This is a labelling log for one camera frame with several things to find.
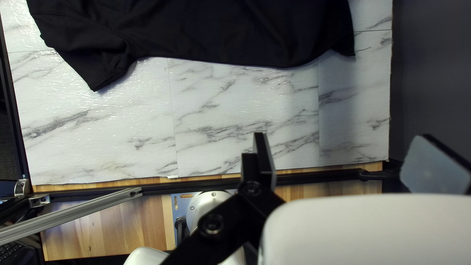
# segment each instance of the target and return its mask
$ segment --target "black metal frame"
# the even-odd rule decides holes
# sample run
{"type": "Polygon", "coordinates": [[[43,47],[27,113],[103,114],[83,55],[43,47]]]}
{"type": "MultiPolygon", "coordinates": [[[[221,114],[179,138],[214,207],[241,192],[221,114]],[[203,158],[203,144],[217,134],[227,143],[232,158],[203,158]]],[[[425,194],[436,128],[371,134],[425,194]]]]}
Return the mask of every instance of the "black metal frame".
{"type": "MultiPolygon", "coordinates": [[[[364,174],[367,171],[361,168],[355,169],[340,169],[329,170],[320,172],[309,173],[290,173],[279,174],[276,182],[277,186],[287,185],[300,185],[308,183],[319,182],[334,182],[334,181],[347,181],[347,180],[363,180],[365,181],[368,176],[364,174]]],[[[198,180],[198,181],[184,181],[172,183],[158,183],[139,185],[142,187],[142,196],[149,195],[163,195],[172,193],[196,192],[196,191],[212,191],[212,190],[230,190],[236,189],[240,179],[214,179],[214,180],[198,180]]],[[[37,192],[35,194],[50,194],[51,202],[66,202],[66,201],[81,201],[98,198],[113,192],[132,188],[136,186],[121,186],[112,188],[95,188],[95,189],[82,189],[82,190],[66,190],[56,192],[37,192]]]]}
{"type": "Polygon", "coordinates": [[[21,133],[20,117],[18,107],[16,106],[15,90],[13,89],[13,79],[11,76],[10,62],[8,60],[7,46],[5,36],[3,34],[3,24],[0,17],[0,85],[5,97],[5,105],[7,107],[7,115],[9,117],[9,125],[13,131],[12,139],[15,142],[16,152],[15,161],[20,175],[18,179],[30,179],[28,162],[26,159],[26,151],[24,149],[23,135],[21,133]]]}

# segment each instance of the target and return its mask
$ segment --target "black t-shirt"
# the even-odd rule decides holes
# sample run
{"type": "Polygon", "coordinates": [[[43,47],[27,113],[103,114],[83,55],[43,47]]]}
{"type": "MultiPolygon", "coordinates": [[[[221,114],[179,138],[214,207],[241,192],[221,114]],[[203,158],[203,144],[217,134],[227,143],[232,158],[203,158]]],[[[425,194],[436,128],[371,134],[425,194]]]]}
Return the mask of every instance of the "black t-shirt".
{"type": "Polygon", "coordinates": [[[46,45],[97,91],[137,58],[287,68],[353,56],[347,0],[27,0],[46,45]]]}

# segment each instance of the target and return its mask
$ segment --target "black bracket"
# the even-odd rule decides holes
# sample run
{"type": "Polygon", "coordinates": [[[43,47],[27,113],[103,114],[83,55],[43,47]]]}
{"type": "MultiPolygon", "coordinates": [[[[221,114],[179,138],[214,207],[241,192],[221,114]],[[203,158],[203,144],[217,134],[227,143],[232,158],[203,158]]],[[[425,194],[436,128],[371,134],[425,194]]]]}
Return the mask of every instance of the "black bracket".
{"type": "Polygon", "coordinates": [[[179,243],[163,265],[216,265],[246,242],[258,248],[268,215],[284,201],[274,193],[276,171],[265,134],[255,133],[253,150],[242,154],[237,194],[201,217],[196,231],[179,243]]]}

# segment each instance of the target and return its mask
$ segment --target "t-shirt sleeve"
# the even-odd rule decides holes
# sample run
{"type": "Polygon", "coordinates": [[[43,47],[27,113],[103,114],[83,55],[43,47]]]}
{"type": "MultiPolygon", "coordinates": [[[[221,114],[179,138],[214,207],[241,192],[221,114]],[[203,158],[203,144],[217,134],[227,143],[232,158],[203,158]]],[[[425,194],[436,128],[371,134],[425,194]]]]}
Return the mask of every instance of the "t-shirt sleeve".
{"type": "Polygon", "coordinates": [[[32,14],[41,38],[93,90],[118,80],[136,60],[126,39],[100,25],[75,17],[32,14]]]}

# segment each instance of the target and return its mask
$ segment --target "black frame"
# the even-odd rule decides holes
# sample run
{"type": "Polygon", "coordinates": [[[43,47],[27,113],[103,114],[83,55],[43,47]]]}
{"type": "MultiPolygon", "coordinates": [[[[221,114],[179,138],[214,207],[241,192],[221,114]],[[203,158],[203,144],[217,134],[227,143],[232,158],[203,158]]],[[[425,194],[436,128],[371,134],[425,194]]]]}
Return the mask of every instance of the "black frame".
{"type": "Polygon", "coordinates": [[[7,46],[3,34],[3,24],[0,17],[0,84],[1,93],[5,97],[9,126],[12,130],[12,139],[15,142],[16,152],[14,153],[16,166],[20,175],[18,179],[26,178],[30,180],[26,151],[24,149],[23,135],[21,133],[20,116],[16,105],[15,90],[13,89],[13,79],[11,76],[10,62],[8,60],[7,46]]]}

